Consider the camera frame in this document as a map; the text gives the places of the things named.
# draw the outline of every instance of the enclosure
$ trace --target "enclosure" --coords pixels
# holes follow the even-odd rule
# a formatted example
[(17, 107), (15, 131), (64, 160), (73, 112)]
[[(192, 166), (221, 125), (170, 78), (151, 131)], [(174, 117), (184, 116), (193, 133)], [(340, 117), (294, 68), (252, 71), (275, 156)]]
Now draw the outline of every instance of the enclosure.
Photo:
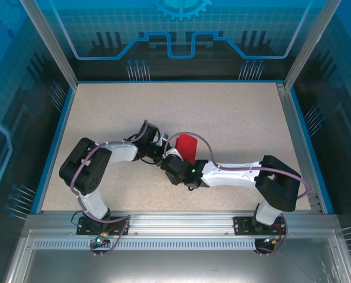
[[(237, 234), (258, 190), (190, 192), (138, 160), (106, 169), (105, 203), (131, 218), (94, 258), (60, 167), (144, 120), (218, 162), (299, 172), (281, 252)], [(0, 0), (0, 282), (80, 280), (351, 282), (351, 0)]]

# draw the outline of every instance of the gear graphic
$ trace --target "gear graphic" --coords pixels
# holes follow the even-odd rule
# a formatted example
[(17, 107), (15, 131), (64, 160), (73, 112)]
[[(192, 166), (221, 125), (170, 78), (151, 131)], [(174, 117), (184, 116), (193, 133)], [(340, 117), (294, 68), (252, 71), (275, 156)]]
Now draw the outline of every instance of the gear graphic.
[(184, 18), (191, 20), (192, 16), (198, 17), (199, 13), (206, 11), (206, 6), (212, 4), (211, 0), (154, 0), (157, 12), (163, 16), (170, 16), (171, 20)]
[(0, 20), (9, 28), (21, 19), (21, 6), (19, 0), (0, 0)]

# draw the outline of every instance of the robotic arm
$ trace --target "robotic arm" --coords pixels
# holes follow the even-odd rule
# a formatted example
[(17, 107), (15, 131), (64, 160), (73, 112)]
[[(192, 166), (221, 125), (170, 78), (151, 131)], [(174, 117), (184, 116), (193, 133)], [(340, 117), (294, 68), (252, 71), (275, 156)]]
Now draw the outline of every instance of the robotic arm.
[[(96, 150), (76, 178), (74, 189), (79, 192), (78, 198), (87, 209), (86, 212), (97, 219), (109, 218), (109, 209), (98, 189), (107, 165), (120, 161), (137, 161), (144, 157), (152, 159), (153, 164), (165, 171), (173, 185), (183, 183), (189, 190), (219, 185), (258, 189), (264, 200), (255, 210), (252, 224), (256, 229), (271, 226), (282, 211), (291, 212), (296, 208), (300, 181), (281, 173), (260, 170), (261, 167), (273, 168), (300, 177), (273, 156), (264, 156), (260, 162), (247, 164), (219, 163), (216, 166), (215, 162), (209, 160), (196, 160), (192, 164), (183, 160), (179, 152), (168, 145), (168, 135), (161, 135), (159, 129), (152, 124), (144, 124), (140, 132), (132, 137), (134, 136), (141, 138), (134, 142), (127, 139), (121, 143), (107, 144)], [(68, 186), (86, 156), (97, 146), (94, 141), (83, 138), (73, 149), (60, 169), (60, 177)]]

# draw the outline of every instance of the beige tabletop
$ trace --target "beige tabletop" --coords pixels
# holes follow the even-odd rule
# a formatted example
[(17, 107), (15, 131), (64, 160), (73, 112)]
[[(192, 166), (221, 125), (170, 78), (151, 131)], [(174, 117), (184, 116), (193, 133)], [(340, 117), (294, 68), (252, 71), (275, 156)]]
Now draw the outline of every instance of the beige tabletop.
[[(200, 134), (218, 162), (249, 163), (267, 154), (300, 171), (275, 83), (80, 84), (42, 209), (79, 210), (58, 171), (81, 138), (121, 140), (144, 119), (170, 136)], [(201, 141), (196, 158), (209, 158)], [(235, 186), (189, 192), (141, 161), (110, 164), (99, 188), (111, 210), (254, 210), (263, 199), (255, 189)], [(310, 209), (307, 198), (296, 209)]]

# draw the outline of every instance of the red block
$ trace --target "red block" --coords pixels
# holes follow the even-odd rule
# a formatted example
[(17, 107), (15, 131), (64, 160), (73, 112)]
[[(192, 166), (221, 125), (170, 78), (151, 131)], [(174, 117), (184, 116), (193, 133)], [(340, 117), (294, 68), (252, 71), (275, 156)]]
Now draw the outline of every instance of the red block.
[(196, 148), (198, 140), (188, 134), (181, 134), (176, 139), (175, 148), (181, 154), (183, 160), (188, 160), (194, 164), (196, 159)]

